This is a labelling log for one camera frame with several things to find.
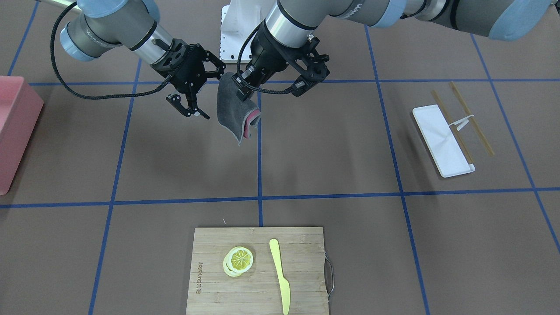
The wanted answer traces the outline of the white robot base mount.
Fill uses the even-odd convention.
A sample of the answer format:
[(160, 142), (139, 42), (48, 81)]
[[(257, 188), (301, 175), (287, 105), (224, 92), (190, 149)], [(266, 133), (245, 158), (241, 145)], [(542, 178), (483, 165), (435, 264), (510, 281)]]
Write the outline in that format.
[(274, 4), (274, 0), (232, 0), (223, 6), (220, 27), (220, 59), (223, 62), (237, 62), (242, 44)]

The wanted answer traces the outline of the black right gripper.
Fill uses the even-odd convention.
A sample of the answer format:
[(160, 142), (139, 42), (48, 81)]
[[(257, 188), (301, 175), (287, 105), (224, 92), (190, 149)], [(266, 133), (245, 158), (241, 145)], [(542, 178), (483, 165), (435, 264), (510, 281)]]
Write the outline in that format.
[(197, 95), (204, 88), (208, 78), (220, 79), (224, 75), (226, 64), (212, 52), (205, 50), (200, 44), (188, 44), (174, 38), (170, 44), (157, 38), (152, 44), (164, 48), (162, 60), (151, 66), (162, 77), (170, 76), (168, 83), (172, 84), (180, 94), (188, 95), (188, 107), (182, 105), (180, 94), (169, 94), (166, 100), (181, 115), (202, 116), (210, 119), (198, 107)]

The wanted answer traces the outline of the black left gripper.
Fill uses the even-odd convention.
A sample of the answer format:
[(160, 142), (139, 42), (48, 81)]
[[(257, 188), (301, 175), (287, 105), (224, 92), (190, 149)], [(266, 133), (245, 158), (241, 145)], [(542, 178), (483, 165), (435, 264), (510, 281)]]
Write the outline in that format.
[(263, 84), (275, 73), (286, 70), (291, 65), (299, 74), (291, 87), (291, 94), (299, 97), (311, 88), (323, 82), (330, 74), (326, 62), (328, 54), (318, 54), (316, 46), (319, 39), (312, 36), (304, 38), (300, 47), (291, 48), (278, 42), (268, 30), (266, 23), (261, 22), (250, 45), (252, 60), (246, 69), (252, 72), (232, 74), (233, 95), (245, 102), (254, 94), (251, 84)]

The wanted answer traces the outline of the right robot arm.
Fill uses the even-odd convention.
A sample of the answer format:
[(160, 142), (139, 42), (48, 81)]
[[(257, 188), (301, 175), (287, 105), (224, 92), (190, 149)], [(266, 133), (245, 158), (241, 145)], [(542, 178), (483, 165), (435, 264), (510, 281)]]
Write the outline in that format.
[[(137, 98), (155, 94), (168, 84), (175, 88), (166, 100), (183, 116), (209, 119), (197, 104), (197, 94), (209, 78), (220, 79), (225, 64), (200, 44), (174, 38), (160, 24), (160, 12), (152, 0), (55, 0), (64, 11), (50, 36), (52, 68), (61, 85), (72, 95), (86, 100)], [(104, 96), (82, 95), (60, 75), (56, 65), (56, 36), (66, 53), (89, 62), (113, 48), (124, 46), (163, 77), (151, 91)]]

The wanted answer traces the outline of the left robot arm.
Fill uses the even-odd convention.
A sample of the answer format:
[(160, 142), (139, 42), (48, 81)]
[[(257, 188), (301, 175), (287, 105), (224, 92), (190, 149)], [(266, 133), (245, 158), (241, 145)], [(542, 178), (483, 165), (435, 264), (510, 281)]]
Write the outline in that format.
[(278, 0), (250, 36), (252, 60), (220, 79), (219, 92), (241, 101), (258, 91), (300, 96), (329, 74), (315, 30), (328, 16), (372, 28), (416, 18), (492, 40), (528, 34), (550, 6), (548, 0)]

